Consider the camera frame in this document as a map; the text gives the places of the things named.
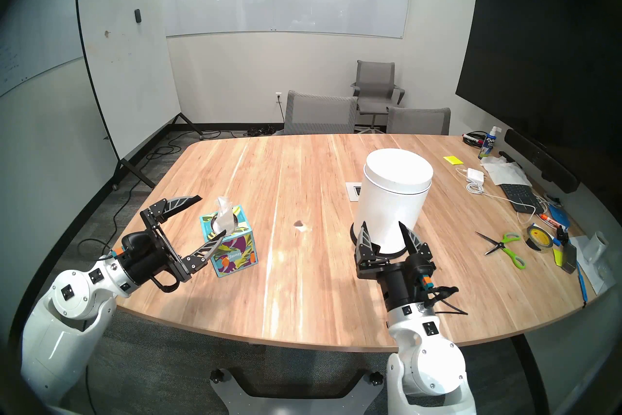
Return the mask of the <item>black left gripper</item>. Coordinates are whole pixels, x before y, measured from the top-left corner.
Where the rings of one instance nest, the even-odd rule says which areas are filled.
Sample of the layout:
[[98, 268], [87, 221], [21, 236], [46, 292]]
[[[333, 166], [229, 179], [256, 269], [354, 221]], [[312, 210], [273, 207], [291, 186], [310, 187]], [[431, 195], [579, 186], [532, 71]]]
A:
[[129, 233], [121, 240], [123, 247], [121, 267], [133, 283], [142, 286], [151, 280], [156, 286], [162, 286], [156, 276], [161, 272], [167, 272], [175, 278], [172, 286], [179, 286], [208, 264], [221, 246], [226, 230], [218, 233], [193, 253], [180, 256], [160, 226], [172, 216], [201, 200], [200, 195], [179, 196], [170, 200], [163, 198], [142, 210], [141, 219], [145, 230]]

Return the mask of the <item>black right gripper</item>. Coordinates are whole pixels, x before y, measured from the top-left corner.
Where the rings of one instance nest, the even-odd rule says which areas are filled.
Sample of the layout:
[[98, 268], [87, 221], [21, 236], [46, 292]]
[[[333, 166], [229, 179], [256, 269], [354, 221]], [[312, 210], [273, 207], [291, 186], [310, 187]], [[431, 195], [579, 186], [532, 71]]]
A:
[[[416, 233], [398, 221], [406, 251], [411, 256], [432, 260], [427, 243], [418, 239]], [[354, 261], [359, 279], [376, 281], [380, 285], [386, 312], [413, 303], [427, 302], [428, 295], [416, 279], [413, 268], [405, 261], [391, 263], [379, 259], [380, 247], [372, 243], [366, 222], [362, 222], [355, 241]]]

